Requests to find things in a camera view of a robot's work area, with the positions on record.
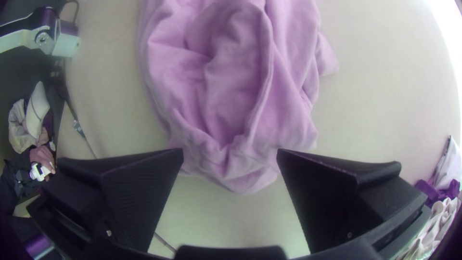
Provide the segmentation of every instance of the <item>beige surface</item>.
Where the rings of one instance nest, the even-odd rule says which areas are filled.
[[[82,43],[68,66],[68,85],[93,150],[107,157],[165,148],[137,75],[138,2],[80,2]],[[459,142],[461,130],[454,72],[430,11],[420,0],[325,0],[320,10],[341,67],[321,81],[313,152],[397,160],[404,179],[427,178],[447,135]],[[65,111],[59,154],[88,158],[71,126]],[[174,247],[281,245],[291,258],[309,252],[281,178],[256,195],[239,196],[179,177],[156,231]],[[157,246],[149,252],[171,256]]]

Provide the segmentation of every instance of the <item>white fabric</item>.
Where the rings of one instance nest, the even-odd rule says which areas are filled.
[[[45,87],[39,81],[30,96],[26,112],[27,131],[35,139],[38,139],[42,133],[42,122],[49,109],[50,104],[45,94]]]
[[[411,245],[396,258],[397,260],[425,260],[430,258],[459,210],[461,194],[453,200],[447,198],[433,204],[432,217]]]
[[[462,158],[458,145],[449,137],[444,155],[438,162],[433,179],[433,186],[438,190],[447,190],[452,180],[461,182]]]
[[[8,114],[9,140],[13,149],[19,154],[31,145],[40,146],[48,142],[48,133],[44,127],[37,140],[27,132],[24,119],[24,99],[21,99],[13,104]]]

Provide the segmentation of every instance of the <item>purple object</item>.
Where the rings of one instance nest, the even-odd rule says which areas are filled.
[[[424,180],[419,180],[415,185],[416,188],[428,196],[425,204],[429,208],[437,201],[443,201],[446,198],[456,198],[459,195],[460,186],[461,184],[457,180],[452,180],[447,190],[437,190],[433,185]]]
[[[47,254],[53,246],[44,235],[38,234],[25,243],[25,248],[31,257],[37,258],[42,254]]]
[[[316,0],[145,0],[138,62],[181,173],[251,194],[278,148],[316,145],[320,76],[338,69]]]

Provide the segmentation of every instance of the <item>person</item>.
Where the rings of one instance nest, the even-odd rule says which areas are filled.
[[[53,154],[46,146],[31,146],[13,160],[5,160],[0,177],[0,207],[6,215],[12,215],[19,200],[43,184],[33,180],[29,174],[33,162],[40,163],[53,174],[56,173],[52,165]]]
[[[13,233],[16,235],[20,243],[24,243],[36,235],[40,234],[40,230],[35,225],[31,218],[20,218],[13,216],[14,209],[21,198],[29,196],[32,192],[40,188],[45,182],[34,180],[30,176],[32,163],[39,163],[46,167],[51,174],[55,174],[54,156],[47,146],[31,146],[16,158],[5,160],[5,167],[0,176],[0,208],[2,226],[9,225]],[[47,254],[42,259],[44,260],[62,260],[61,255],[55,250]]]

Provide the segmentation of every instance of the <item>white cloth pile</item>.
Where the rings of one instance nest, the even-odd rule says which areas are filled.
[[[13,104],[8,115],[8,131],[10,143],[17,153],[22,153],[31,145],[40,146],[48,142],[48,133],[42,122],[49,109],[42,82],[35,86],[26,113],[24,99]]]

